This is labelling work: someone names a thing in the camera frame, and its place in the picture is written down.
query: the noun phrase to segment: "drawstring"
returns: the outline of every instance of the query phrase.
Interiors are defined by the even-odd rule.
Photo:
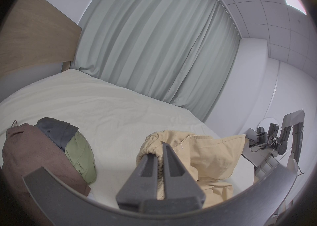
[[[11,125],[11,128],[12,128],[13,126],[18,126],[17,120],[13,121],[13,123],[12,123],[12,125]]]

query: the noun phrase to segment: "curtain fold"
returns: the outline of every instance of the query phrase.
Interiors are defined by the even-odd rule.
[[[226,81],[239,40],[218,0],[100,0],[72,67],[187,108],[203,120]]]

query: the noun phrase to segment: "headboard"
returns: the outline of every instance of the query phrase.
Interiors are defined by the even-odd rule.
[[[81,28],[46,0],[17,0],[0,31],[0,77],[45,63],[73,61]]]

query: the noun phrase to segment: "clothing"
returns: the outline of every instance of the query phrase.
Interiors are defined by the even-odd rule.
[[[93,151],[88,141],[78,131],[78,127],[48,117],[40,119],[36,126],[65,152],[69,161],[88,184],[96,180]]]
[[[163,142],[171,145],[180,161],[206,194],[203,208],[232,197],[232,185],[219,180],[232,175],[242,154],[245,135],[213,139],[207,135],[165,130],[146,137],[137,155],[137,164],[145,154],[151,153],[158,157],[157,199],[164,199]]]
[[[87,196],[90,187],[70,163],[65,153],[38,127],[22,124],[7,129],[2,149],[2,172],[13,195],[39,225],[52,225],[30,196],[23,177],[46,167],[62,182]]]

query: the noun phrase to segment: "mattress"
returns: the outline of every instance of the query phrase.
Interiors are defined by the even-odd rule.
[[[162,130],[189,131],[219,138],[187,109],[118,87],[78,70],[67,70],[20,89],[0,103],[0,148],[14,120],[35,125],[43,117],[79,127],[93,150],[96,201],[118,208],[116,193],[136,167],[145,137]],[[234,195],[253,184],[254,168],[242,156],[226,181]]]

